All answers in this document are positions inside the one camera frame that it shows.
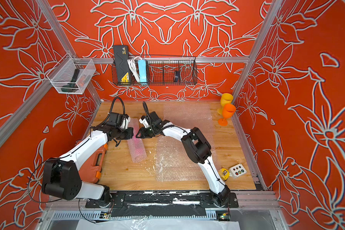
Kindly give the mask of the bubble pink glass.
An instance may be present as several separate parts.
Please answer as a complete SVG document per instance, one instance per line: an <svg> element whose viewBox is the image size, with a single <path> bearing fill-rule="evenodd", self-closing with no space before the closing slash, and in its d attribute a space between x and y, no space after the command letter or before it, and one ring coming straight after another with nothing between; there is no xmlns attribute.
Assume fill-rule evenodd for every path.
<svg viewBox="0 0 345 230"><path fill-rule="evenodd" d="M133 163L139 163L147 158L142 139L136 138L136 135L140 130L139 121L136 118L132 118L128 126L133 128L132 139L127 141L130 156Z"/></svg>

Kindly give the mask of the bubble orange glass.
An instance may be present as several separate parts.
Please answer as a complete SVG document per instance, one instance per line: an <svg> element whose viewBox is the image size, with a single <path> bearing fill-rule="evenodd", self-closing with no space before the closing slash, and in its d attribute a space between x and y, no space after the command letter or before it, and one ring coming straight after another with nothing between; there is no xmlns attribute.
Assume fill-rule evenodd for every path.
<svg viewBox="0 0 345 230"><path fill-rule="evenodd" d="M156 180L160 182L206 180L200 167L188 157L182 143L161 136L156 144Z"/></svg>

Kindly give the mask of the clear bubble wrap sheet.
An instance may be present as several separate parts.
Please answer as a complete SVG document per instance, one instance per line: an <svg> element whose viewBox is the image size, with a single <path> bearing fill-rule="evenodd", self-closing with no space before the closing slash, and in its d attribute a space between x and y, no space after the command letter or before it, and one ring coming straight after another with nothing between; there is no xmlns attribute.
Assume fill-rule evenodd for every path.
<svg viewBox="0 0 345 230"><path fill-rule="evenodd" d="M208 103L166 103L163 107L163 117L183 128L198 127L206 138L213 136L214 126Z"/></svg>

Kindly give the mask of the orange plastic wine glass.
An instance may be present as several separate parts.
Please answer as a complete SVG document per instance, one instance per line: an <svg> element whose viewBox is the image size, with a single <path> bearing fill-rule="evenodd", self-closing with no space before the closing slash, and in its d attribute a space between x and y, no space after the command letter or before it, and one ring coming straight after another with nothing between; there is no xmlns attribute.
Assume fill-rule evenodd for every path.
<svg viewBox="0 0 345 230"><path fill-rule="evenodd" d="M220 126L227 126L228 119L231 118L234 113L236 112L236 107L230 103L224 105L222 110L222 116L223 118L218 120L218 124Z"/></svg>

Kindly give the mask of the yellow plastic wine glass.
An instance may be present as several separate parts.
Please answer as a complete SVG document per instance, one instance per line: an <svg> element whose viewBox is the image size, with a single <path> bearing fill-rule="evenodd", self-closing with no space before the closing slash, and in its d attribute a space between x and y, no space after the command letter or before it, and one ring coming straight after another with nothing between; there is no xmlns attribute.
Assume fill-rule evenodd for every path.
<svg viewBox="0 0 345 230"><path fill-rule="evenodd" d="M217 109L217 113L222 115L223 108L226 104L230 104L233 101L233 95L229 93L224 93L220 99L220 108Z"/></svg>

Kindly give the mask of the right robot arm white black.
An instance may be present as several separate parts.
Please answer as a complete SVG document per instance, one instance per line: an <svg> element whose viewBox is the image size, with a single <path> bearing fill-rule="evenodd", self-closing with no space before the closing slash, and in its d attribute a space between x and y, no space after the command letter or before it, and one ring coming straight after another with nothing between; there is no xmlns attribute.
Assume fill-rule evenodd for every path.
<svg viewBox="0 0 345 230"><path fill-rule="evenodd" d="M136 138L147 139L163 135L180 141L189 159L198 164L208 181L214 204L223 207L228 203L231 191L220 178L212 158L211 145L199 128L179 127L169 120L162 120L154 111L142 116L139 122L143 127L139 129Z"/></svg>

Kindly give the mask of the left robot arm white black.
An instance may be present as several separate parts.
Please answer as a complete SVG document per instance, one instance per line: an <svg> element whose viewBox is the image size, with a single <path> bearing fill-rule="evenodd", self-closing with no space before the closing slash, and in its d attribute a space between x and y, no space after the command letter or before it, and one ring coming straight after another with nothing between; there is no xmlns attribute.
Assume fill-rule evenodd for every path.
<svg viewBox="0 0 345 230"><path fill-rule="evenodd" d="M127 114L109 113L107 118L92 127L90 135L77 146L45 162L43 171L42 193L64 200L84 198L98 201L103 206L111 202L109 187L81 180L79 170L83 164L109 141L118 144L133 137L133 128L128 124L131 118Z"/></svg>

